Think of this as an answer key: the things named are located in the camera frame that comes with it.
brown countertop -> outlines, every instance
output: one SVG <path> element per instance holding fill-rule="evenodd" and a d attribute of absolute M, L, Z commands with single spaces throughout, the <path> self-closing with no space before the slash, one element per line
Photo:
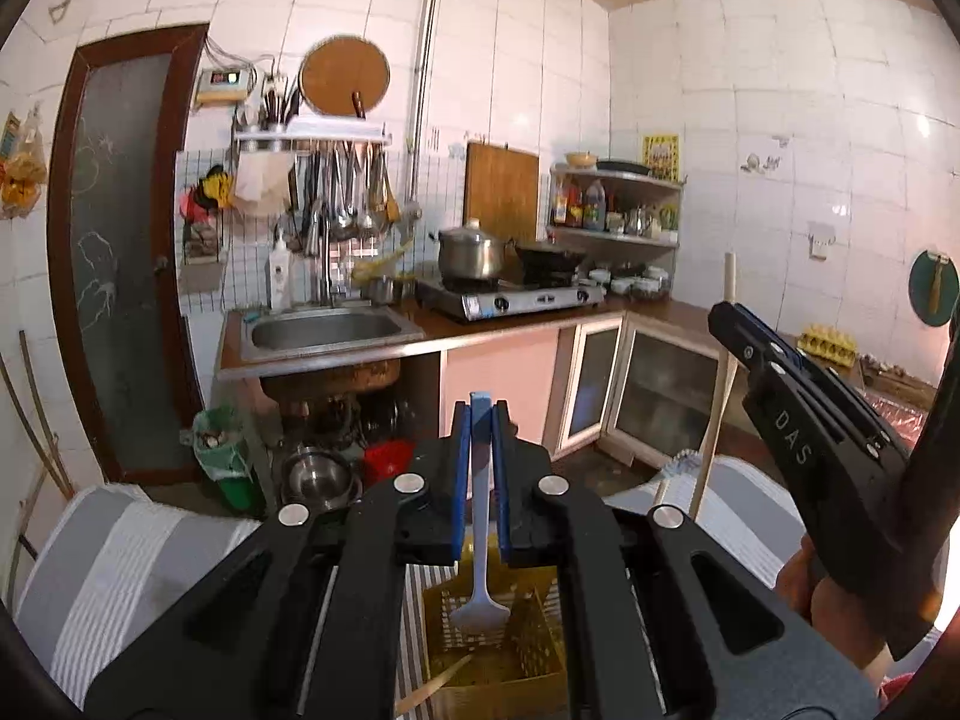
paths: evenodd
<path fill-rule="evenodd" d="M 427 354 L 458 346 L 471 346 L 483 343 L 491 338 L 503 338 L 505 335 L 522 333 L 532 328 L 570 327 L 589 319 L 611 317 L 629 313 L 644 324 L 659 327 L 686 338 L 690 343 L 704 344 L 718 348 L 718 344 L 707 330 L 707 309 L 681 303 L 678 300 L 661 300 L 650 303 L 637 303 L 617 296 L 608 298 L 596 306 L 550 311 L 542 314 L 521 314 L 504 319 L 484 319 L 481 322 L 455 322 L 454 319 L 431 309 L 421 308 L 415 300 L 405 301 L 397 309 L 411 322 L 424 330 L 424 338 L 419 341 L 389 344 L 368 349 L 347 352 L 329 352 L 304 357 L 258 360 L 248 362 L 240 354 L 241 329 L 245 312 L 232 311 L 227 314 L 220 345 L 217 378 L 237 380 L 259 376 L 274 376 L 303 370 L 323 370 L 339 365 L 356 365 L 359 362 L 386 360 L 396 357 L 409 357 L 415 354 Z"/>

digital display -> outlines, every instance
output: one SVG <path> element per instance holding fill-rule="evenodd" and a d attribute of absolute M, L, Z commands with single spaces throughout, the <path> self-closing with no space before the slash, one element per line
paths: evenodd
<path fill-rule="evenodd" d="M 236 84 L 240 80 L 239 73 L 220 73 L 215 71 L 210 74 L 210 83 L 211 84 Z"/>

yellow egg tray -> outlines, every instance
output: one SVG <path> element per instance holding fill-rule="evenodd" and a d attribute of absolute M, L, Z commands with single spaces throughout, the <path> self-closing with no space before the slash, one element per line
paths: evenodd
<path fill-rule="evenodd" d="M 811 324 L 803 330 L 800 338 L 797 338 L 797 348 L 843 367 L 853 367 L 856 362 L 856 341 L 853 336 L 823 324 Z"/>

green round object on wall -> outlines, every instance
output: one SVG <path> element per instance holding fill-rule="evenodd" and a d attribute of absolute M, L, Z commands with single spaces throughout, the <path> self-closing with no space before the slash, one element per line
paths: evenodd
<path fill-rule="evenodd" d="M 960 295 L 957 269 L 947 255 L 922 251 L 910 269 L 910 305 L 923 324 L 942 327 L 950 321 Z"/>

yellow plastic basket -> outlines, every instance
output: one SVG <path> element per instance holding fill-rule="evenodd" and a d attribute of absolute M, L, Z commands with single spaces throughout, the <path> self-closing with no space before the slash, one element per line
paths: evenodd
<path fill-rule="evenodd" d="M 459 573 L 424 591 L 424 653 L 428 678 L 468 652 L 469 661 L 431 698 L 437 720 L 496 720 L 559 712 L 566 707 L 566 663 L 557 573 L 553 568 L 510 569 L 488 543 L 487 584 L 493 599 L 510 608 L 500 632 L 464 635 L 450 613 L 473 591 L 472 543 L 464 545 Z"/>

